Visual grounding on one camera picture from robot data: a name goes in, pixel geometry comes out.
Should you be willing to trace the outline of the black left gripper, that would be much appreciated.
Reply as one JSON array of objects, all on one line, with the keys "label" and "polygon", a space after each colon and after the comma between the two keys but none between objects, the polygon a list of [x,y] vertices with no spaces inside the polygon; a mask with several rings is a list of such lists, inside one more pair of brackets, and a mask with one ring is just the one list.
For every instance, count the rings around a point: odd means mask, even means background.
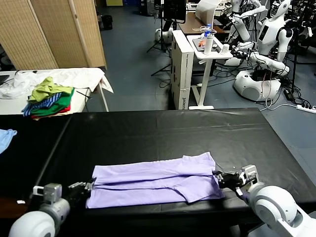
[{"label": "black left gripper", "polygon": [[91,196],[96,178],[91,178],[87,182],[76,182],[71,184],[63,195],[70,205],[76,205],[82,200],[87,200]]}]

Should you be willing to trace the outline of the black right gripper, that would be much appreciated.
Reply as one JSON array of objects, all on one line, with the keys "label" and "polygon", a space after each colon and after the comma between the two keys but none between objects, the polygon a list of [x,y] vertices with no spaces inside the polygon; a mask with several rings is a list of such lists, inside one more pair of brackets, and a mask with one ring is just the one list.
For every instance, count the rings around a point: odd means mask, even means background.
[{"label": "black right gripper", "polygon": [[243,187],[243,181],[239,177],[238,172],[222,172],[220,170],[213,170],[212,174],[217,178],[221,179],[218,181],[218,186],[220,189],[228,188],[234,192],[237,191],[237,188]]}]

